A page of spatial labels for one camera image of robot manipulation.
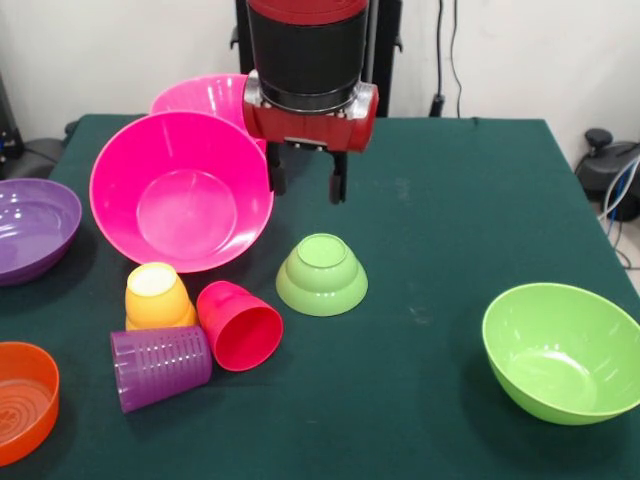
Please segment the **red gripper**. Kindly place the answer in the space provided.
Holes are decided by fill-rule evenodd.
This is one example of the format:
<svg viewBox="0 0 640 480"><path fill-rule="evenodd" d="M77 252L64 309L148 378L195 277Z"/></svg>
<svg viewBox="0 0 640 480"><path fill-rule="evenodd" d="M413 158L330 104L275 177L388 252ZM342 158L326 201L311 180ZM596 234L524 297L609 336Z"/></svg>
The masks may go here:
<svg viewBox="0 0 640 480"><path fill-rule="evenodd" d="M263 93L258 72L249 73L243 93L243 117L250 135L267 143L266 160L270 190L282 196L287 190L286 173L277 143L323 147L332 152L329 200L346 201L348 154L363 152L372 137L379 93L376 85L359 81L352 97L337 109L321 112L288 111Z"/></svg>

